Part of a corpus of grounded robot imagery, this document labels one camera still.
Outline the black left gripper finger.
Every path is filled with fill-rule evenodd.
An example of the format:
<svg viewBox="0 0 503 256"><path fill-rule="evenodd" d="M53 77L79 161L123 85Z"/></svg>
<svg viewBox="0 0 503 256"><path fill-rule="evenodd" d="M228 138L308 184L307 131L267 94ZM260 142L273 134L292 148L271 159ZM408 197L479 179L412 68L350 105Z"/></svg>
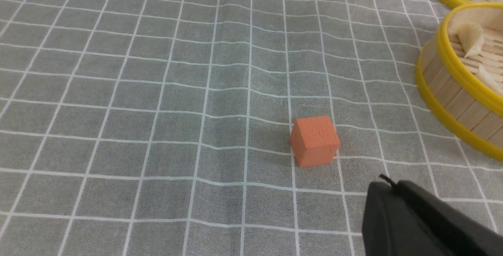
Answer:
<svg viewBox="0 0 503 256"><path fill-rule="evenodd" d="M367 256L501 256L503 238L409 180L381 174L367 189Z"/></svg>

